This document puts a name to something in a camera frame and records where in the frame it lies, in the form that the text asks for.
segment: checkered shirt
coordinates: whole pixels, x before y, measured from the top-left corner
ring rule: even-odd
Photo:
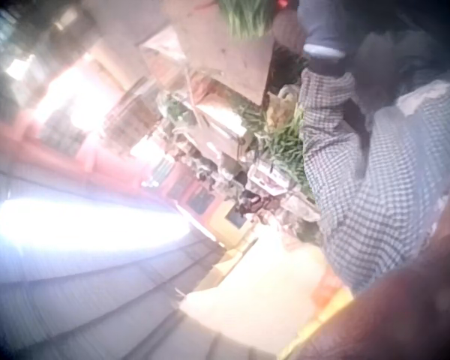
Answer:
[[[450,185],[450,72],[376,113],[365,161],[343,122],[353,76],[302,74],[304,169],[331,267],[354,293],[416,257]]]

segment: person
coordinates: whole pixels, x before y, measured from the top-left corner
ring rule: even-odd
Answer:
[[[309,58],[299,100],[304,171],[324,253],[356,294],[428,246],[450,187],[450,70],[375,112],[364,146],[344,121],[347,108],[360,111],[342,1],[301,0],[298,18]]]
[[[450,201],[430,246],[380,278],[286,360],[450,359]]]

